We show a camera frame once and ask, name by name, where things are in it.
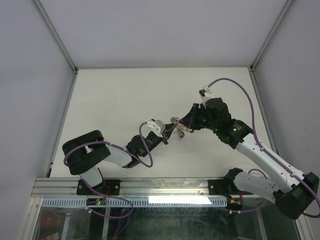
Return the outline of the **keyring with yellow handle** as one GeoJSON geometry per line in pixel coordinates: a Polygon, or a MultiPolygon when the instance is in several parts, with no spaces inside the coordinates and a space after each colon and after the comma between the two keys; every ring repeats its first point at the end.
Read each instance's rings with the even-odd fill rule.
{"type": "Polygon", "coordinates": [[[190,134],[194,133],[193,129],[181,124],[180,119],[178,117],[175,117],[175,116],[171,117],[170,122],[174,124],[175,129],[173,132],[177,134],[178,139],[180,141],[185,137],[185,133],[190,133],[190,134]]]}

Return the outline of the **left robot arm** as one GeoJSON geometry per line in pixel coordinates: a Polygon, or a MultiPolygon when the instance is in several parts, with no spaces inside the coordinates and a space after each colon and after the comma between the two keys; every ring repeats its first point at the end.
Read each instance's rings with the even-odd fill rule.
{"type": "Polygon", "coordinates": [[[148,120],[139,128],[139,134],[132,137],[125,147],[108,142],[99,130],[71,139],[62,145],[63,164],[71,175],[80,177],[79,195],[109,194],[111,185],[104,179],[98,164],[102,161],[131,169],[139,164],[152,168],[154,160],[151,151],[168,140],[177,126],[177,121],[165,124],[160,120],[148,120]]]}

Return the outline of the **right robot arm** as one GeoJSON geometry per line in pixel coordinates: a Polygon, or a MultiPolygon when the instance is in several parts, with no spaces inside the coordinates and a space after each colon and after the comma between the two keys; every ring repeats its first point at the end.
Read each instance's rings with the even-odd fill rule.
{"type": "Polygon", "coordinates": [[[266,147],[253,129],[231,117],[221,98],[208,98],[201,104],[193,104],[179,123],[192,130],[211,130],[221,142],[252,160],[269,176],[268,179],[253,177],[233,168],[224,176],[226,192],[234,194],[240,190],[258,195],[275,204],[292,220],[303,215],[314,200],[319,200],[319,177],[293,167],[266,147]]]}

